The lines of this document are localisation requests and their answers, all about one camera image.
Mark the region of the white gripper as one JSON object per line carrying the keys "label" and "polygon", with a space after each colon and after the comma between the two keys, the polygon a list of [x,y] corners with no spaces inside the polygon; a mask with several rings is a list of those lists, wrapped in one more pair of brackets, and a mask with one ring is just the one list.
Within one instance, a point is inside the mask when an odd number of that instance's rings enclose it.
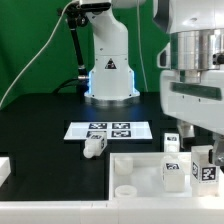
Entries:
{"label": "white gripper", "polygon": [[204,71],[198,84],[183,83],[179,78],[175,71],[161,73],[163,112],[179,119],[177,129],[182,138],[195,136],[193,125],[214,132],[212,163],[224,166],[224,70]]}

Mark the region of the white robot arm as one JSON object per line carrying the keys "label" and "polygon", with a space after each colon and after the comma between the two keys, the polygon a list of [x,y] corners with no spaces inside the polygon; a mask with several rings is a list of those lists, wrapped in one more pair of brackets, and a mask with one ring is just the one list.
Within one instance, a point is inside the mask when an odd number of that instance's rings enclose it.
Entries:
{"label": "white robot arm", "polygon": [[183,139],[211,131],[208,160],[224,166],[224,0],[153,0],[153,20],[169,36],[157,56],[162,110]]}

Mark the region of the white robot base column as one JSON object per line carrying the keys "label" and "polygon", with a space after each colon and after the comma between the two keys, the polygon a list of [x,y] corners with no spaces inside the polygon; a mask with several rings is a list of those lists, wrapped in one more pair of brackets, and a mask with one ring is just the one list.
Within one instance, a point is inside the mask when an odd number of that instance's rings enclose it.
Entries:
{"label": "white robot base column", "polygon": [[86,101],[104,106],[136,102],[140,92],[128,62],[126,26],[115,19],[111,9],[87,17],[93,30],[94,67],[89,72]]}

